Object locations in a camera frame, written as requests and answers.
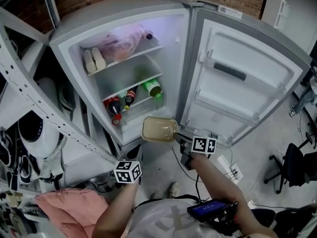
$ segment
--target barcode label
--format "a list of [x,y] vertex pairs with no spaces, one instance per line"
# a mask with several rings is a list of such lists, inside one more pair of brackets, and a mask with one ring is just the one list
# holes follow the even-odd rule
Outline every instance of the barcode label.
[[222,5],[219,6],[219,12],[225,13],[227,15],[230,15],[232,17],[236,17],[236,18],[240,18],[242,17],[242,12],[228,8],[228,7],[224,7]]

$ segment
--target green bottle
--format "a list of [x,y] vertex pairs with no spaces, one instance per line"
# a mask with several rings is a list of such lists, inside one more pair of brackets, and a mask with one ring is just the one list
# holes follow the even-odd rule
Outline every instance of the green bottle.
[[163,99],[162,89],[156,79],[151,79],[143,83],[142,87],[150,96],[155,97],[157,100]]

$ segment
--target blue display screen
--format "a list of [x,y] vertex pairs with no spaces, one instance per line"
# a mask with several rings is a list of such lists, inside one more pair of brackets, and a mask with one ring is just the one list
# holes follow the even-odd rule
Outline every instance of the blue display screen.
[[193,211],[199,215],[203,215],[203,214],[206,214],[208,212],[218,210],[224,206],[226,206],[225,203],[214,201],[214,202],[210,202],[209,204],[199,206],[199,207],[193,209]]

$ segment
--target black office chair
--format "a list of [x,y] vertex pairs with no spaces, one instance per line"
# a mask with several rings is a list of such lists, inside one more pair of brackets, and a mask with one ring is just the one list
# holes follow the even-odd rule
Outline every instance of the black office chair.
[[[281,176],[281,183],[279,190],[276,191],[276,194],[281,193],[282,187],[283,187],[283,182],[284,179],[286,179],[286,182],[289,181],[289,186],[302,186],[304,183],[309,182],[311,173],[313,172],[313,167],[308,167],[307,163],[309,162],[306,158],[304,158],[303,153],[301,152],[301,148],[306,145],[308,142],[311,144],[313,143],[312,137],[306,132],[306,140],[299,146],[297,147],[293,143],[290,143],[288,145],[287,151],[285,156],[283,156],[284,160],[284,165],[280,163],[280,161],[274,156],[271,155],[269,157],[270,160],[275,160],[279,172],[272,176],[269,179],[265,179],[264,183],[267,184],[270,180]],[[312,154],[306,154],[310,155],[311,158],[313,155],[316,155],[317,153],[312,153]]]

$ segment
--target food container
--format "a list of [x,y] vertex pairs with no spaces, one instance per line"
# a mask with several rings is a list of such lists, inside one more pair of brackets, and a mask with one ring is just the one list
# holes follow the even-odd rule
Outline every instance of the food container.
[[177,133],[177,122],[172,118],[145,117],[142,122],[141,136],[146,141],[172,142]]

